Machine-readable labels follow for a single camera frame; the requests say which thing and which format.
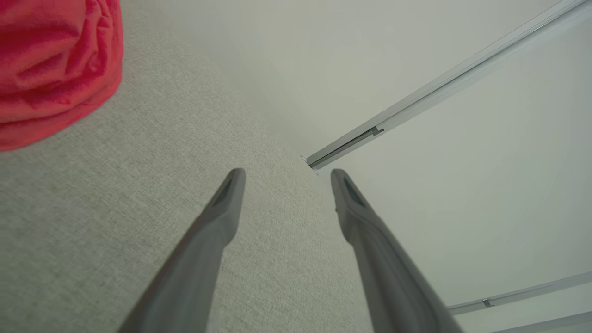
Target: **red velvet fabric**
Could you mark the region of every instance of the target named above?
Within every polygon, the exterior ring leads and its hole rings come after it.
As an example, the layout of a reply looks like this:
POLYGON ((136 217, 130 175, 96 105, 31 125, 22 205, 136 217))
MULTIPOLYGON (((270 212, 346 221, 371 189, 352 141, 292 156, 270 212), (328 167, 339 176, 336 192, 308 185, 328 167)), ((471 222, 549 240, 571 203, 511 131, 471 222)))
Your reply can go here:
POLYGON ((0 150, 80 120, 121 82, 119 0, 0 0, 0 150))

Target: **gray textured surface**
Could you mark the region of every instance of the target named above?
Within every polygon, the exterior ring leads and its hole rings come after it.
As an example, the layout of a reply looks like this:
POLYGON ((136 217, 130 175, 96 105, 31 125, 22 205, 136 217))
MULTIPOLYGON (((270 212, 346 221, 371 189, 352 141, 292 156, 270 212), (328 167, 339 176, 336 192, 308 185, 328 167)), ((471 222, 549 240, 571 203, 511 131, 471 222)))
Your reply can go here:
POLYGON ((157 12, 124 1, 124 82, 0 155, 3 332, 110 332, 226 173, 247 171, 210 331, 371 329, 326 189, 157 12))

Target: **red cloth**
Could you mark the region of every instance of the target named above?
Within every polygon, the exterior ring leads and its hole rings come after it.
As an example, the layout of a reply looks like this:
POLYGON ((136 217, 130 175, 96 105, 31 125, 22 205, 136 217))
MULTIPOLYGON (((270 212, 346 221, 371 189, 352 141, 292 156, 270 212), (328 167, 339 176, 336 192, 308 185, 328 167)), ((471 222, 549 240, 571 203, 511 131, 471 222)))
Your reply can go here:
POLYGON ((0 151, 80 120, 121 82, 119 0, 0 0, 0 151))

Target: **gray fabric surface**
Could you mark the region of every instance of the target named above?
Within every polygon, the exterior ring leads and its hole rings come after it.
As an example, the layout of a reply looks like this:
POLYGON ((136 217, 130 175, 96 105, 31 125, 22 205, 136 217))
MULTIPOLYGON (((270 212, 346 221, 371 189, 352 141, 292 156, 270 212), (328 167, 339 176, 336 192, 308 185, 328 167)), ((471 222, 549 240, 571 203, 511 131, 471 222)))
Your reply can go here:
POLYGON ((116 95, 0 154, 1 331, 115 331, 237 166, 247 171, 242 218, 208 329, 371 330, 325 185, 150 5, 122 6, 116 95))

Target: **red fabric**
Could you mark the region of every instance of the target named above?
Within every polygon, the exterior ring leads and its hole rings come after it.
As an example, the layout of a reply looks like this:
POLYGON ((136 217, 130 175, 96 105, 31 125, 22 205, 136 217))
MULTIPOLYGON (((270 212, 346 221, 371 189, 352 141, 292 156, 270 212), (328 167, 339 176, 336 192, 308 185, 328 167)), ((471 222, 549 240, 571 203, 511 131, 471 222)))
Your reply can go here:
POLYGON ((119 0, 0 0, 0 151, 50 136, 121 82, 119 0))

